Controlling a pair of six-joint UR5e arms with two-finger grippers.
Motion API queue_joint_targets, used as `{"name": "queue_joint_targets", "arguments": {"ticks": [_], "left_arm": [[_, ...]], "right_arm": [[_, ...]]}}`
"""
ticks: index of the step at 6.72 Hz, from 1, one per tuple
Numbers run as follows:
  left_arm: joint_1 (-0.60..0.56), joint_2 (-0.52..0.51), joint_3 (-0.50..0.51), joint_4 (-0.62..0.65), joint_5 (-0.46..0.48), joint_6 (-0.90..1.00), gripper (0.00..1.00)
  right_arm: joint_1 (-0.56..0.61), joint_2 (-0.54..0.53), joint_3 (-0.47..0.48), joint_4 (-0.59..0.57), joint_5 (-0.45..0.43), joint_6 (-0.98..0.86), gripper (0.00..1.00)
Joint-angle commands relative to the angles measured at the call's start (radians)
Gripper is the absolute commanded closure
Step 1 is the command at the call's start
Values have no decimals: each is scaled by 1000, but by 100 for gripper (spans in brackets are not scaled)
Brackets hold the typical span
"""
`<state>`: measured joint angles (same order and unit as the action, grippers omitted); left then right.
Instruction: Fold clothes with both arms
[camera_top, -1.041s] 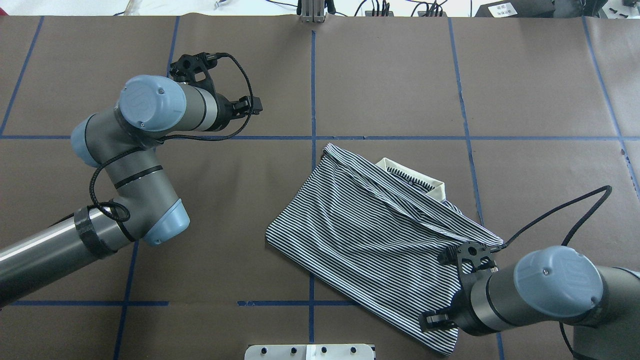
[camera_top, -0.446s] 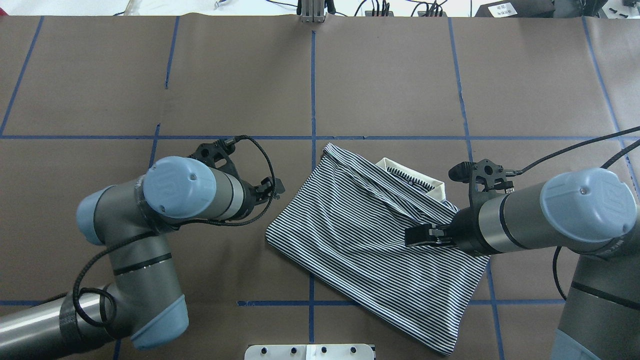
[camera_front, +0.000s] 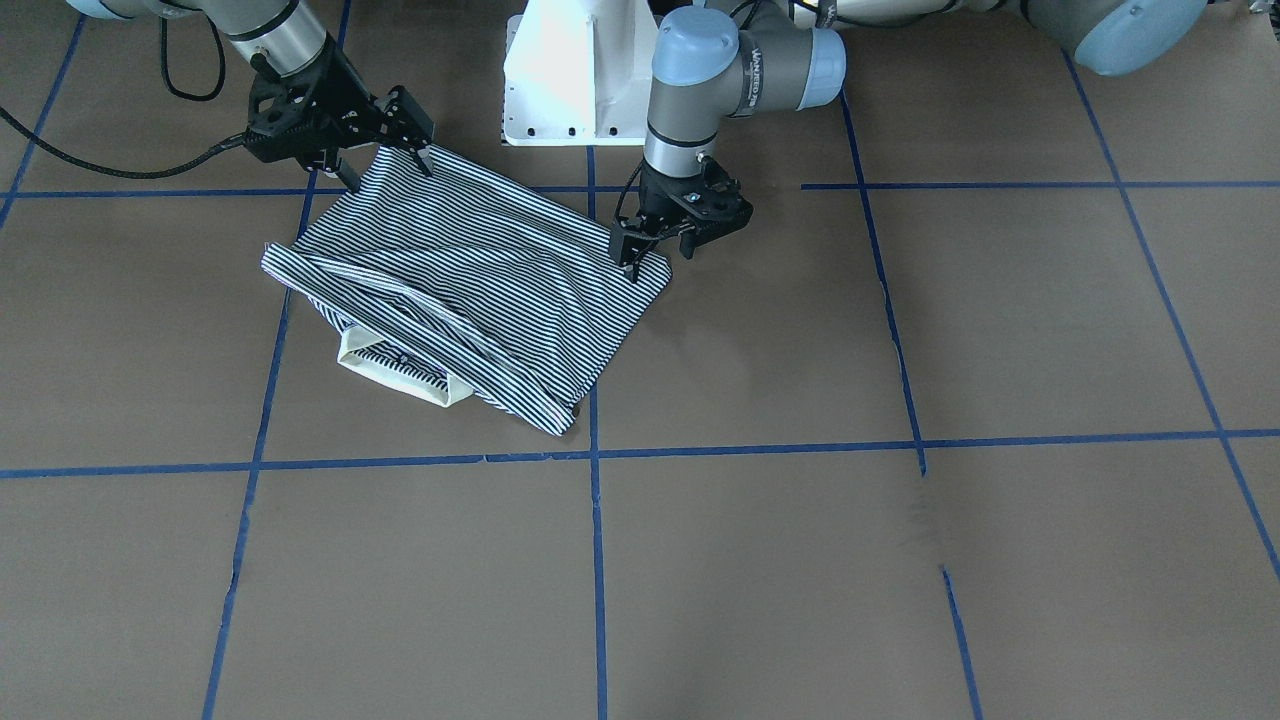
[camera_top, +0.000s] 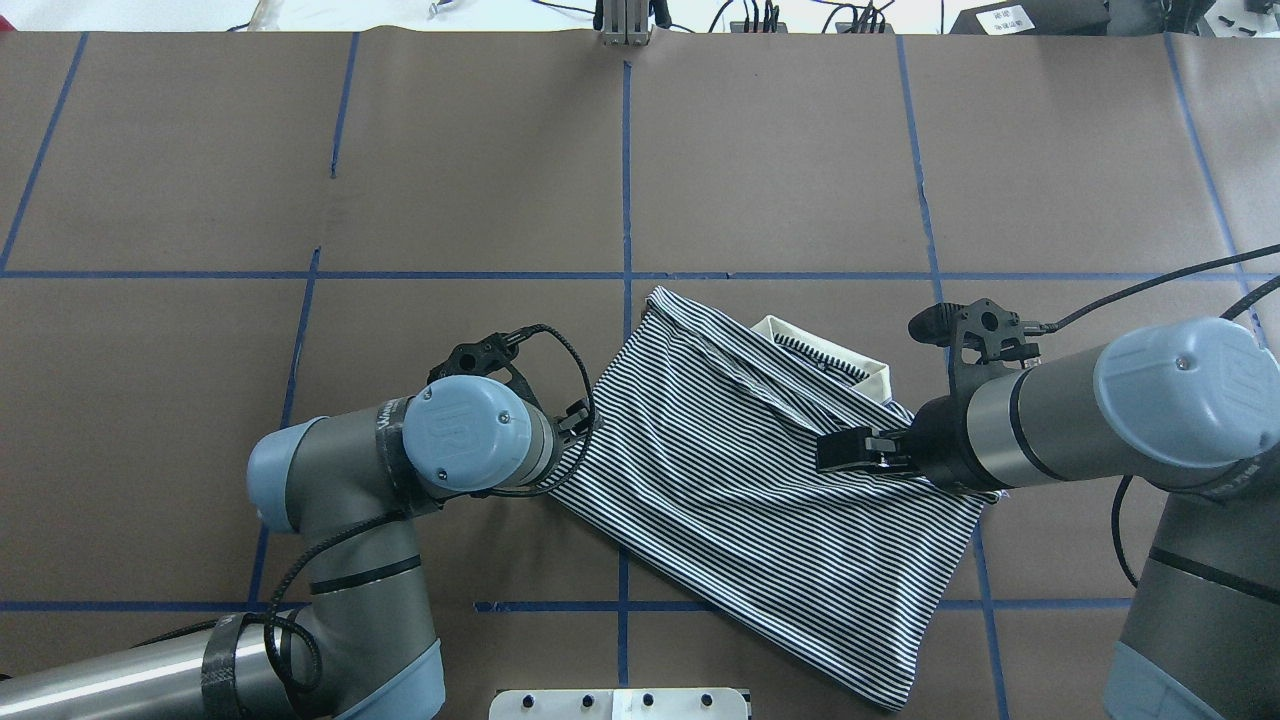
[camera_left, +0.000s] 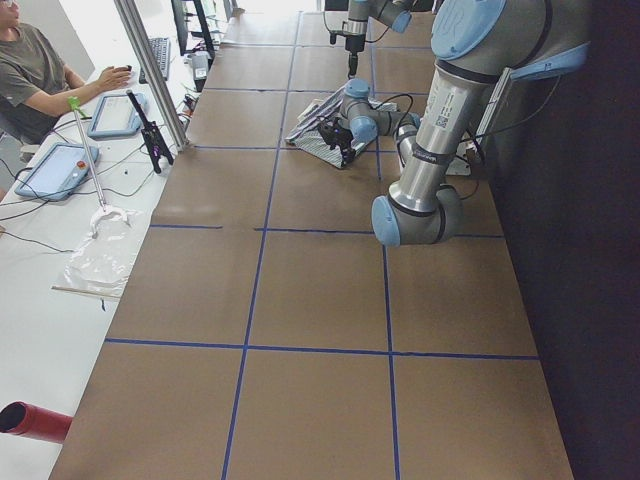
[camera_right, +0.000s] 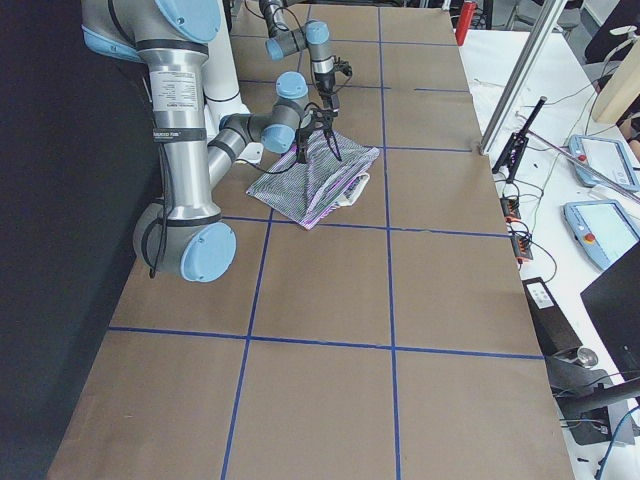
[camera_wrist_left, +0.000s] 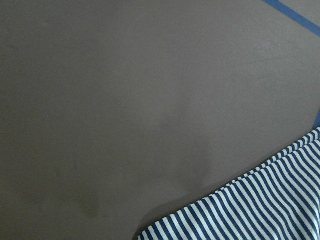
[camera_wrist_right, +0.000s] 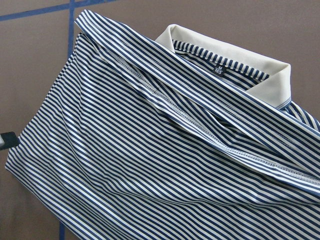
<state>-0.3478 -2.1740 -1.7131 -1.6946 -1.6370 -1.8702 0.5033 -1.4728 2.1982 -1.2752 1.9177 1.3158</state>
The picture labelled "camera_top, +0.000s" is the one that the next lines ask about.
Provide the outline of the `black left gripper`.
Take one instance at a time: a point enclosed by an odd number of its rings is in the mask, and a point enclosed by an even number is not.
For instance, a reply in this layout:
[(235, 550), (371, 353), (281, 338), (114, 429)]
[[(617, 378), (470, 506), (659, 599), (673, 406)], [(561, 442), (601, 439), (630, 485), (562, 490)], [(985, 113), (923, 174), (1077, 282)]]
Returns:
[(552, 455), (540, 480), (553, 480), (557, 468), (566, 457), (567, 452), (576, 445), (591, 438), (596, 425), (594, 402), (590, 398), (580, 398), (570, 405), (561, 415), (545, 414), (552, 432)]

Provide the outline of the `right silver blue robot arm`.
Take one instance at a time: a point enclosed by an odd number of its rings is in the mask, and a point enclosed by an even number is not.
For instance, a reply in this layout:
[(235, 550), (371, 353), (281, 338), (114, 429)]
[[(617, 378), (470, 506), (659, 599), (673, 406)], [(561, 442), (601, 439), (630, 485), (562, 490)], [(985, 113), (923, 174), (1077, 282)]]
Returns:
[(1103, 691), (1111, 719), (1277, 716), (1277, 360), (1233, 320), (1132, 331), (1041, 363), (1020, 319), (957, 310), (948, 392), (905, 429), (817, 442), (818, 471), (956, 495), (1128, 478), (1166, 501)]

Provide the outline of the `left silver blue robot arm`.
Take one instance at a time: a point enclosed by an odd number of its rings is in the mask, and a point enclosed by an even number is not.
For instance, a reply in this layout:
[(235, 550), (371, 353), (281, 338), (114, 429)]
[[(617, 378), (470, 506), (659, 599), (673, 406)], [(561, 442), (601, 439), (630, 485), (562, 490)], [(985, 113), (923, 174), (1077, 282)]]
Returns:
[(5, 719), (433, 719), (445, 705), (415, 519), (453, 498), (535, 497), (598, 428), (498, 380), (453, 375), (379, 407), (265, 436), (246, 473), (268, 529), (303, 552), (261, 611), (3, 680)]

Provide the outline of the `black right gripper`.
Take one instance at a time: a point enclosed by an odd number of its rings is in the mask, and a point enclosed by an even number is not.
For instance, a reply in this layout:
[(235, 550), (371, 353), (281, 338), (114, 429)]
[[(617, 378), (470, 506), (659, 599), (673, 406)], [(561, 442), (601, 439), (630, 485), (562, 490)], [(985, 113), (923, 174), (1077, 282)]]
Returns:
[(861, 471), (888, 475), (915, 471), (955, 495), (991, 491), (991, 477), (978, 462), (966, 434), (966, 405), (954, 396), (931, 400), (906, 429), (854, 427), (815, 439), (820, 474)]

